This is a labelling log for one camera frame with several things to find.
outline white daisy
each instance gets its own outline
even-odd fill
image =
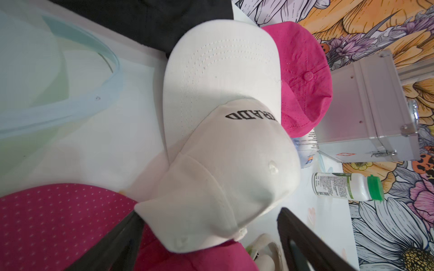
[[[434,271],[433,236],[407,205],[361,202],[359,214],[352,223],[361,271]]]
[[[299,22],[315,7],[325,9],[330,0],[232,0],[252,21],[266,26],[281,22]]]

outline white plastic bottle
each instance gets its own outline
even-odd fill
[[[368,201],[384,200],[380,178],[365,177],[360,173],[315,173],[312,176],[313,191],[319,196]]]

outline pink hat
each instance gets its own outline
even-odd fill
[[[282,78],[282,126],[290,137],[310,132],[332,101],[332,75],[323,49],[297,23],[263,27],[274,39]]]

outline product label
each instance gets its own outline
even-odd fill
[[[315,130],[312,129],[303,137],[291,138],[297,150],[319,150]]]
[[[315,173],[313,188],[317,195],[354,199],[350,188],[351,173]]]

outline white box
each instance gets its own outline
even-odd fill
[[[339,162],[419,158],[417,105],[407,103],[385,50],[332,72],[333,101],[315,128],[319,150]]]

